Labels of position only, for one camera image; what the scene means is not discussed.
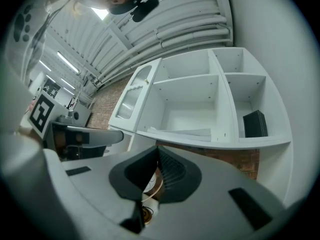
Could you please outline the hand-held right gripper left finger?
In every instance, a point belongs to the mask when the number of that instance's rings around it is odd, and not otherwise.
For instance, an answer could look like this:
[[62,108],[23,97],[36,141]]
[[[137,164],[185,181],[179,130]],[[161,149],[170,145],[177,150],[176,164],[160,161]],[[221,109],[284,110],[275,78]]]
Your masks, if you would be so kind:
[[144,224],[141,180],[147,175],[156,147],[103,157],[60,161],[44,150],[47,169],[61,203],[81,240],[158,240],[156,220]]

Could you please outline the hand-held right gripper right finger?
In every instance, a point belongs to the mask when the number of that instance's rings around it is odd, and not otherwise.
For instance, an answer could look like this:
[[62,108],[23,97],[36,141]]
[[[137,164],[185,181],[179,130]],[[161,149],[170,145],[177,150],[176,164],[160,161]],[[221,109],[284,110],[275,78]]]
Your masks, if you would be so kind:
[[272,192],[227,162],[173,147],[159,150],[195,164],[201,182],[185,201],[160,203],[157,215],[142,231],[144,238],[237,240],[285,210]]

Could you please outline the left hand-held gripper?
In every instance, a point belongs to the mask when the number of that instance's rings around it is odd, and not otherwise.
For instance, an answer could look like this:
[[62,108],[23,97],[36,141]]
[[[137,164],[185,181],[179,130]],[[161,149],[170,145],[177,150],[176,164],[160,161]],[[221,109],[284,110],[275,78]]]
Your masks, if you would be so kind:
[[[91,111],[83,105],[77,104],[69,110],[41,91],[33,101],[28,122],[41,138],[44,148],[55,151],[61,161],[73,161],[103,156],[105,146],[89,145],[113,145],[124,139],[121,130],[87,127],[90,116]],[[81,145],[56,148],[55,130],[66,130],[66,137],[75,134],[75,143]]]

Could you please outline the white shelf unit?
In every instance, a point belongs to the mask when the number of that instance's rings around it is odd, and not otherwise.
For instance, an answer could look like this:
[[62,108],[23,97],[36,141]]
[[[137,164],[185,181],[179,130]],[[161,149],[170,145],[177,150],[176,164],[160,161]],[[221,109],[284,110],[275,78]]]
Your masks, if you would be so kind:
[[[243,117],[261,111],[267,137],[245,137]],[[260,152],[257,181],[289,206],[293,138],[273,80],[243,47],[218,47],[159,58],[139,66],[111,116],[113,128],[167,143]],[[166,141],[158,130],[210,129],[211,142]]]

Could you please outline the person's left hand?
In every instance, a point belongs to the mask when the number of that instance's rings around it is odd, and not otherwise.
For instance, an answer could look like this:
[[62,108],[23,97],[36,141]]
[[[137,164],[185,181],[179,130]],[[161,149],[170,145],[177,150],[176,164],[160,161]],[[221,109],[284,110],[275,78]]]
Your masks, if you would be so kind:
[[55,130],[53,132],[54,145],[57,149],[66,148],[67,146],[81,146],[83,135],[81,132],[70,130]]

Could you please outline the ceiling strip light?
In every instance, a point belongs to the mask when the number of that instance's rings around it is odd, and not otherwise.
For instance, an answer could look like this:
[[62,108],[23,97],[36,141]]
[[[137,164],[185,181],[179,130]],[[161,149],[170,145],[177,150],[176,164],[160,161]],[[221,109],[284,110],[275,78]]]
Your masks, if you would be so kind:
[[64,80],[63,78],[60,78],[66,85],[68,85],[71,89],[75,90],[76,88],[74,86],[72,86],[70,83],[68,83],[66,80]]
[[72,64],[70,63],[59,51],[57,52],[58,57],[70,68],[72,69],[77,75],[80,73],[80,71]]

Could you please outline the black stitched box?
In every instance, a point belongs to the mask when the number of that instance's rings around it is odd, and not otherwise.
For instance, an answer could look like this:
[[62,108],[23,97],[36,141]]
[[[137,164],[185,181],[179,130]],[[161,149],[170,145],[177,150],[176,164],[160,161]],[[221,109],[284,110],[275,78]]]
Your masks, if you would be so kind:
[[243,117],[244,134],[246,138],[262,138],[268,136],[265,115],[256,110]]

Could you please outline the ceiling light panel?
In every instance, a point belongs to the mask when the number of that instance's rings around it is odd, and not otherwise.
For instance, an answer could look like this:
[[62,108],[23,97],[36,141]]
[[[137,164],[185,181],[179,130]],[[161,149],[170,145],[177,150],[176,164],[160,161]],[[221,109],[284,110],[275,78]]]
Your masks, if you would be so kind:
[[109,14],[107,9],[91,8],[93,12],[103,21]]

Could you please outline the person's grey paw-print sweatshirt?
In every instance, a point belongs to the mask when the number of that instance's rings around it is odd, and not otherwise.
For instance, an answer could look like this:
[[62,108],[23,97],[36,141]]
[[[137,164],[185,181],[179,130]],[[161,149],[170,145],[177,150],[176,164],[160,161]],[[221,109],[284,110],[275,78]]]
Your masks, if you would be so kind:
[[25,85],[40,61],[46,32],[55,17],[68,4],[52,11],[52,5],[43,0],[29,0],[13,18],[4,46],[4,59]]

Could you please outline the row of white ceiling pipes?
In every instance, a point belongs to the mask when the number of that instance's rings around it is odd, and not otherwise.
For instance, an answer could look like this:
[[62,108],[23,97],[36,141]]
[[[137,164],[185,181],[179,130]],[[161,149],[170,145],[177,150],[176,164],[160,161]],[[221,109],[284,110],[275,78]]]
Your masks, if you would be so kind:
[[140,22],[134,22],[129,14],[120,17],[116,27],[131,46],[106,65],[95,81],[98,86],[162,50],[177,46],[178,42],[170,43],[171,39],[186,32],[204,26],[233,24],[229,0],[158,1],[159,5]]

